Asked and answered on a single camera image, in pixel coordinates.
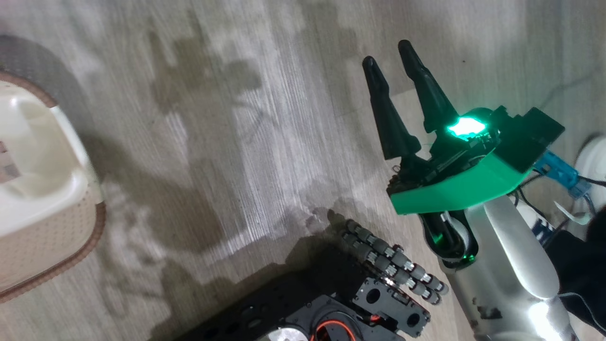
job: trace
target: white shoe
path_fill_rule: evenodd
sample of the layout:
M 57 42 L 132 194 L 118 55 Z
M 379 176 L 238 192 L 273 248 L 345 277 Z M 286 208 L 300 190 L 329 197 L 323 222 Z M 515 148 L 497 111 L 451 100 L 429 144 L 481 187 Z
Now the white shoe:
M 601 135 L 589 141 L 581 152 L 579 157 L 576 159 L 574 168 L 579 171 L 579 175 L 599 180 L 606 181 L 606 136 Z M 592 185 L 589 190 L 589 196 L 593 200 L 596 210 L 599 211 L 601 208 L 606 206 L 606 187 L 600 185 Z M 581 210 L 587 212 L 588 206 L 584 200 L 578 200 L 582 202 Z

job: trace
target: blue connector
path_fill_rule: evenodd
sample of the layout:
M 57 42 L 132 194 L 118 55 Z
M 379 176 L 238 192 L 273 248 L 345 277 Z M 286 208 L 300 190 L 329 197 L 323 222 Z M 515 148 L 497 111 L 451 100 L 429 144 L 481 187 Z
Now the blue connector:
M 568 190 L 575 200 L 584 197 L 591 184 L 579 178 L 579 172 L 549 150 L 534 164 L 539 174 L 554 179 Z

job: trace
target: beige basket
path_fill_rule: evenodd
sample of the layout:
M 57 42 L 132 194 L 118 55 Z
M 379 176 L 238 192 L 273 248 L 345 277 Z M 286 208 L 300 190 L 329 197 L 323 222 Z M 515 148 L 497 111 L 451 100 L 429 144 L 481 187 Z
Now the beige basket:
M 57 102 L 0 71 L 0 303 L 81 261 L 104 225 L 95 172 Z

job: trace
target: green led light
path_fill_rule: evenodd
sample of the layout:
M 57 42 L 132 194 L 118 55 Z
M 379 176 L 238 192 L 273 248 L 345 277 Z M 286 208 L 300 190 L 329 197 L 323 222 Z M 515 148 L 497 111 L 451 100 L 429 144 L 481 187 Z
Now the green led light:
M 474 255 L 464 255 L 463 256 L 463 260 L 466 260 L 468 262 L 473 262 L 474 260 L 476 260 L 476 256 L 474 256 Z
M 469 140 L 486 129 L 486 124 L 472 117 L 460 117 L 457 123 L 448 127 L 452 135 L 462 139 Z
M 437 245 L 437 244 L 440 244 L 440 242 L 444 239 L 444 235 L 440 233 L 437 236 L 433 236 L 432 239 L 433 239 L 433 243 Z

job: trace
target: mounting hole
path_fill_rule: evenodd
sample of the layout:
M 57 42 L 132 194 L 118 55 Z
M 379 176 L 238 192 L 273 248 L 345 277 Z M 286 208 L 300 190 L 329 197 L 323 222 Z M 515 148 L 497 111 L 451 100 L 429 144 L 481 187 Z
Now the mounting hole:
M 248 317 L 248 316 L 251 316 L 254 312 L 255 312 L 255 306 L 249 305 L 242 309 L 242 311 L 240 312 L 240 315 L 243 317 Z
M 204 340 L 210 340 L 219 334 L 219 328 L 209 329 L 204 333 Z
M 261 322 L 263 322 L 262 319 L 260 319 L 259 317 L 257 317 L 256 319 L 252 319 L 250 321 L 248 321 L 248 323 L 246 324 L 246 327 L 248 329 L 253 329 L 254 327 L 257 327 L 261 324 Z
M 372 289 L 366 294 L 366 302 L 373 304 L 376 303 L 381 297 L 381 292 L 378 289 Z
M 419 314 L 412 314 L 411 316 L 408 317 L 408 320 L 406 320 L 406 324 L 409 327 L 414 327 L 417 324 L 419 324 L 419 321 L 421 321 L 421 317 Z
M 234 322 L 231 325 L 227 326 L 227 328 L 225 329 L 225 333 L 233 334 L 238 330 L 238 328 L 240 328 L 240 323 Z

